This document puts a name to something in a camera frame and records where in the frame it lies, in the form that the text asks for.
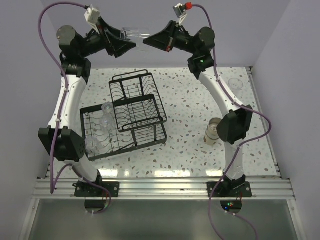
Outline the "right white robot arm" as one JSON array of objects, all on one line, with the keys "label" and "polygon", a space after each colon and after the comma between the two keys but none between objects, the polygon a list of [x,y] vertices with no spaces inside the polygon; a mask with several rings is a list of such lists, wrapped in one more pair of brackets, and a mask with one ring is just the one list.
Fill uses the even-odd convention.
[{"label": "right white robot arm", "polygon": [[205,26],[192,36],[171,20],[162,31],[145,38],[143,43],[168,53],[177,48],[192,55],[187,60],[189,71],[206,87],[222,115],[216,127],[225,147],[226,169],[222,189],[227,196],[235,196],[246,182],[239,147],[250,129],[253,113],[252,107],[244,106],[215,72],[211,54],[215,47],[214,30]]}]

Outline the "beige cup rack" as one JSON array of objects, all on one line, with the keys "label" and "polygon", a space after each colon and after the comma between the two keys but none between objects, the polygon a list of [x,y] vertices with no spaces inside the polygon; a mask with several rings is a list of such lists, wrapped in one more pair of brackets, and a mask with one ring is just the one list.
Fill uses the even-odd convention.
[{"label": "beige cup rack", "polygon": [[203,140],[207,145],[213,146],[219,139],[220,137],[216,131],[211,131],[208,129],[205,131]]},{"label": "beige cup rack", "polygon": [[218,135],[217,127],[222,120],[218,117],[212,118],[207,125],[206,135],[212,140],[218,140],[220,137]]}]

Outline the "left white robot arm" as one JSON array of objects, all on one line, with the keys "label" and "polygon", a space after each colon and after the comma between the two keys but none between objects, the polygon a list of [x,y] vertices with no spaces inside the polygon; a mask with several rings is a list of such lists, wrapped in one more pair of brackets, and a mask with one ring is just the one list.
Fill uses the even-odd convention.
[{"label": "left white robot arm", "polygon": [[87,192],[96,197],[103,193],[104,184],[97,180],[99,171],[86,156],[85,140],[74,130],[92,67],[88,56],[106,51],[119,58],[136,44],[122,39],[121,31],[107,24],[102,17],[85,37],[70,25],[62,26],[56,36],[61,49],[57,63],[61,70],[60,93],[53,116],[47,127],[39,129],[38,137],[50,156],[50,163],[58,160],[71,164],[81,181],[89,181]]}]

